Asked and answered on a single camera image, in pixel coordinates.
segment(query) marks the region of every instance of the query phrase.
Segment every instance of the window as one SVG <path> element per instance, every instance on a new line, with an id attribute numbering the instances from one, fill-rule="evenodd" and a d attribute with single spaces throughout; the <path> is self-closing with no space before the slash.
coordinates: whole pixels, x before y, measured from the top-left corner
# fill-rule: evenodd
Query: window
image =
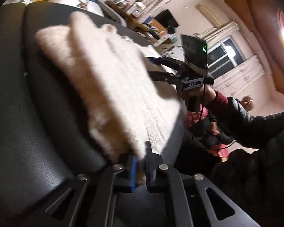
<path id="1" fill-rule="evenodd" d="M 227 73 L 244 61 L 232 37 L 208 50 L 208 68 L 214 79 Z"/>

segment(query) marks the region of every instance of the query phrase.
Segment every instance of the white towel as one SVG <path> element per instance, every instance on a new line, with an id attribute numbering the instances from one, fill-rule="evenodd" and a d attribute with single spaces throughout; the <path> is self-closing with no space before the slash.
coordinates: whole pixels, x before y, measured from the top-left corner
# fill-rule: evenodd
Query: white towel
<path id="1" fill-rule="evenodd" d="M 174 128 L 181 102 L 173 86 L 154 83 L 148 70 L 161 70 L 145 58 L 141 46 L 116 28 L 97 28 L 82 12 L 69 26 L 37 32 L 43 52 L 65 73 L 88 113 L 88 129 L 113 163 L 132 148 L 139 160 L 145 141 L 160 154 Z"/>

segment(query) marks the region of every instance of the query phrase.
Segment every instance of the black metal bracket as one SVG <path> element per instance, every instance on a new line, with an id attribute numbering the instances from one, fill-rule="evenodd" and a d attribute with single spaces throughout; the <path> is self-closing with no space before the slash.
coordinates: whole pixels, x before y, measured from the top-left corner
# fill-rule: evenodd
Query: black metal bracket
<path id="1" fill-rule="evenodd" d="M 174 227 L 258 227 L 241 208 L 202 174 L 188 176 L 163 163 L 146 141 L 145 174 L 150 193 L 165 194 L 166 216 Z M 80 174 L 59 189 L 51 199 L 25 219 L 21 227 L 73 227 L 84 209 L 86 226 L 112 227 L 117 193 L 130 193 L 136 159 L 129 151 L 120 164 L 100 173 Z M 87 191 L 88 206 L 82 205 Z"/>
<path id="2" fill-rule="evenodd" d="M 165 192 L 167 214 L 175 227 L 259 227 L 241 208 L 202 174 L 188 176 L 163 164 L 146 142 L 149 192 Z"/>
<path id="3" fill-rule="evenodd" d="M 182 85 L 183 90 L 190 90 L 193 88 L 198 88 L 206 84 L 214 84 L 214 79 L 208 74 L 207 76 L 202 76 L 192 70 L 185 62 L 172 59 L 169 57 L 148 57 L 148 59 L 155 65 L 168 66 L 176 71 L 176 74 L 168 72 L 156 72 L 148 71 L 150 78 L 153 81 L 167 82 L 168 84 Z"/>

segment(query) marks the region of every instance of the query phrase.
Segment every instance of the small monitor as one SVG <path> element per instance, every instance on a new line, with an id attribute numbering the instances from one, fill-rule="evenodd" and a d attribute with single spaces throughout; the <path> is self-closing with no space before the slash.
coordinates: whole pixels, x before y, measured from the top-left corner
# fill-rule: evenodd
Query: small monitor
<path id="1" fill-rule="evenodd" d="M 181 38 L 186 64 L 194 70 L 196 67 L 200 68 L 206 74 L 208 72 L 206 41 L 187 35 L 181 35 Z"/>

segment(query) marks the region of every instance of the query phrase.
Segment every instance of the black leather chair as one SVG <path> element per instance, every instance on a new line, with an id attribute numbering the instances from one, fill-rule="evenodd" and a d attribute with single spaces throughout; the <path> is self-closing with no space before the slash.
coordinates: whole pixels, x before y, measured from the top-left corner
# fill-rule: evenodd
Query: black leather chair
<path id="1" fill-rule="evenodd" d="M 83 11 L 49 2 L 0 9 L 0 226 L 17 226 L 66 180 L 109 165 L 90 137 L 78 94 L 41 52 L 35 33 L 68 24 Z M 143 37 L 109 19 L 87 13 L 98 26 L 117 27 L 120 35 L 147 46 Z M 162 157 L 173 165 L 183 139 L 183 114 Z M 117 198 L 114 226 L 166 226 L 163 194 L 140 187 Z"/>

